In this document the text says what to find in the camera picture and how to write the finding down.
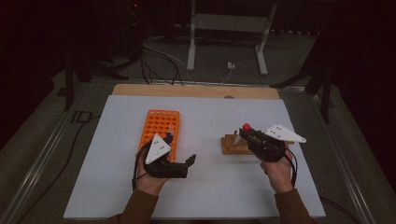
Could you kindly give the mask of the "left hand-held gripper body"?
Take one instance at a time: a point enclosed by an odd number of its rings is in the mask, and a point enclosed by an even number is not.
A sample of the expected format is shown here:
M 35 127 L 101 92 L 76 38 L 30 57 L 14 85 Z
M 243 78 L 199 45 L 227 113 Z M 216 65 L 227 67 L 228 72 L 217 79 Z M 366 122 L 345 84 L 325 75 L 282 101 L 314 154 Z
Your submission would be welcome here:
M 144 169 L 150 176 L 156 178 L 186 178 L 189 167 L 185 162 L 170 162 L 167 159 L 171 148 L 165 142 L 166 138 L 162 139 L 155 134 L 148 143 Z

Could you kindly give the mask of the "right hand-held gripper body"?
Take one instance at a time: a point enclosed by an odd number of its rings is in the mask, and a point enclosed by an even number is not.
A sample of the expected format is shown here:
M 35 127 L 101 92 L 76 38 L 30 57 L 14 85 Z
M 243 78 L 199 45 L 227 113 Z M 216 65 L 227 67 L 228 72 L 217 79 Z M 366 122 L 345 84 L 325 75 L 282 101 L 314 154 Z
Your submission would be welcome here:
M 286 154 L 288 144 L 306 142 L 304 137 L 280 124 L 274 124 L 263 132 L 257 132 L 257 137 L 248 136 L 248 148 L 266 162 L 276 162 L 282 159 Z

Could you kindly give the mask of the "red capped test tube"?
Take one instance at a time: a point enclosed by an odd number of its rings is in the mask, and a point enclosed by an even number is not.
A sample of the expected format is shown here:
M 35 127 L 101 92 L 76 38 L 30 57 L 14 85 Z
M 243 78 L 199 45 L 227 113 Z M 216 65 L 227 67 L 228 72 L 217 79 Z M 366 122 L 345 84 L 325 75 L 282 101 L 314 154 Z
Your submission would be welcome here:
M 244 131 L 246 131 L 246 132 L 248 132 L 248 130 L 251 128 L 251 126 L 248 124 L 248 123 L 245 123 L 240 129 L 243 129 Z M 237 135 L 236 137 L 235 137 L 235 139 L 234 139 L 234 141 L 233 141 L 233 143 L 235 144 L 235 145 L 237 145 L 237 144 L 239 144 L 240 142 L 241 142 L 241 138 L 240 138 L 240 136 L 239 135 Z

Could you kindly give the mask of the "wooden test tube rack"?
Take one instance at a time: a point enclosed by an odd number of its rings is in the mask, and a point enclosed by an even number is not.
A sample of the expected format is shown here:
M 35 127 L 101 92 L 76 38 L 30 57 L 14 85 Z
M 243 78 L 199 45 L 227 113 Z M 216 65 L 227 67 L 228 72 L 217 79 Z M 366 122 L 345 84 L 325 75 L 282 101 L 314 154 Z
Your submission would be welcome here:
M 221 138 L 221 152 L 224 155 L 255 155 L 249 148 L 248 142 L 242 139 L 237 145 L 233 143 L 235 137 L 238 135 L 237 132 L 233 134 L 225 134 Z

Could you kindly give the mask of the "orange plastic tube rack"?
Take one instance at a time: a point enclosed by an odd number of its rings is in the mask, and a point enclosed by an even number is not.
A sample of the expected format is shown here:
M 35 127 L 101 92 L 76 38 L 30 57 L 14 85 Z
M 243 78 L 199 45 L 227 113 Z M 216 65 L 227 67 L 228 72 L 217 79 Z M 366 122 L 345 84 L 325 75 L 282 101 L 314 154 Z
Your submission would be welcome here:
M 169 124 L 174 124 L 175 131 L 172 134 L 173 143 L 170 146 L 171 150 L 167 158 L 170 162 L 174 162 L 177 154 L 179 122 L 180 113 L 176 110 L 150 109 L 147 113 L 139 147 L 152 140 L 155 134 L 158 134 L 161 138 L 165 138 L 166 133 L 169 133 Z

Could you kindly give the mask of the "person's left hand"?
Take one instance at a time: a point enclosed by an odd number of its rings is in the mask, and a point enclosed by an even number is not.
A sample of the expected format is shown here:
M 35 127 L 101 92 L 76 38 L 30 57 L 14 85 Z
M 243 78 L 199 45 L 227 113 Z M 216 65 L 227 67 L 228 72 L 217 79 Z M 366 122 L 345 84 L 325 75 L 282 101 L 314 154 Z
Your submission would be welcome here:
M 147 152 L 144 151 L 139 156 L 135 188 L 144 191 L 150 195 L 158 196 L 163 186 L 168 181 L 168 178 L 152 177 L 146 172 L 146 170 L 144 169 L 146 154 Z

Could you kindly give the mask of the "person's right hand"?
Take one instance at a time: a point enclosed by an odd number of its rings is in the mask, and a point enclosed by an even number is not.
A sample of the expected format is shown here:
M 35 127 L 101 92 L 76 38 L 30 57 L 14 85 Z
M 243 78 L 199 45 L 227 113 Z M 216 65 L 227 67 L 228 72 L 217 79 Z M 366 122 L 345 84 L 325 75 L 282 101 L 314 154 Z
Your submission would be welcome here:
M 291 183 L 291 160 L 292 156 L 287 151 L 285 156 L 277 162 L 261 162 L 261 168 L 268 176 L 275 193 L 288 192 L 294 189 Z

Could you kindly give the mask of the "white table board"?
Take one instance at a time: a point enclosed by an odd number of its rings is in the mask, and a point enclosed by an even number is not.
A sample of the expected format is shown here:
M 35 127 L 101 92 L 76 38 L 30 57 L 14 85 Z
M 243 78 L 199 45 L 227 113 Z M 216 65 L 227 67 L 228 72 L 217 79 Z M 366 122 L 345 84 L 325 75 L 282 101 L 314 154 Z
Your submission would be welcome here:
M 157 219 L 275 217 L 273 190 L 259 160 L 221 152 L 221 137 L 244 123 L 265 130 L 292 126 L 281 100 L 111 95 L 82 164 L 64 215 L 97 219 L 120 213 L 132 193 L 134 155 L 150 109 L 181 117 L 176 158 L 196 158 L 184 179 L 163 187 Z

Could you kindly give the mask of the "black tripod stand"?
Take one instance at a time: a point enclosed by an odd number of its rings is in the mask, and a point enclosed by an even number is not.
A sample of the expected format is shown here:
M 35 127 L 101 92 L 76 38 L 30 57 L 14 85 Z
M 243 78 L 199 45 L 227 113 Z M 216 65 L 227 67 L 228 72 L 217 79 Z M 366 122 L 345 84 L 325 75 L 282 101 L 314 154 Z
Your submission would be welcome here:
M 332 85 L 332 68 L 334 54 L 337 52 L 337 42 L 328 32 L 321 32 L 306 57 L 299 73 L 280 83 L 272 84 L 272 88 L 284 89 L 292 83 L 305 77 L 310 77 L 304 87 L 307 94 L 317 94 L 321 91 L 320 114 L 329 123 L 330 93 Z
M 87 68 L 87 65 L 92 65 L 94 68 L 99 69 L 105 74 L 109 75 L 112 78 L 125 80 L 126 77 L 123 77 L 116 72 L 112 71 L 110 68 L 105 67 L 100 64 L 96 60 L 92 59 L 88 55 L 77 51 L 67 51 L 64 54 L 64 72 L 65 72 L 65 106 L 64 110 L 68 111 L 71 108 L 71 105 L 75 100 L 75 91 L 74 91 L 74 75 L 80 73 L 78 78 L 82 82 L 89 82 L 92 79 L 91 73 Z

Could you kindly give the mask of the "white metal stand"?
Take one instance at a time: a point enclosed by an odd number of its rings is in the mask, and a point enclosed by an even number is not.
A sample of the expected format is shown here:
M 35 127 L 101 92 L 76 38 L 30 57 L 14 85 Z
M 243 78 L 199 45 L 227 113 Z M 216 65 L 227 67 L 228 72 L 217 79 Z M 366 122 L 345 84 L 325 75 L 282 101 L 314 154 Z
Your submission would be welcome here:
M 277 4 L 272 4 L 269 14 L 265 17 L 249 17 L 237 15 L 205 14 L 196 12 L 196 0 L 191 0 L 191 32 L 190 46 L 187 60 L 187 70 L 194 70 L 195 63 L 195 31 L 197 29 L 216 31 L 236 31 L 248 33 L 261 33 L 262 41 L 255 46 L 257 63 L 262 76 L 268 75 L 267 65 L 263 56 L 263 50 L 270 34 Z

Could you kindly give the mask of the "dark equipment tower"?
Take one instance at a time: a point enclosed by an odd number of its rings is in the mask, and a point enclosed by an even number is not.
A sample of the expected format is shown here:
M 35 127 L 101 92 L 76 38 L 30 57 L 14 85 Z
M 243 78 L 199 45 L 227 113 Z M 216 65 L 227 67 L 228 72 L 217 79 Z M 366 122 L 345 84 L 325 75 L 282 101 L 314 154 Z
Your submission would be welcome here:
M 126 16 L 126 40 L 123 53 L 129 60 L 136 60 L 142 49 L 146 23 L 143 0 L 122 0 Z

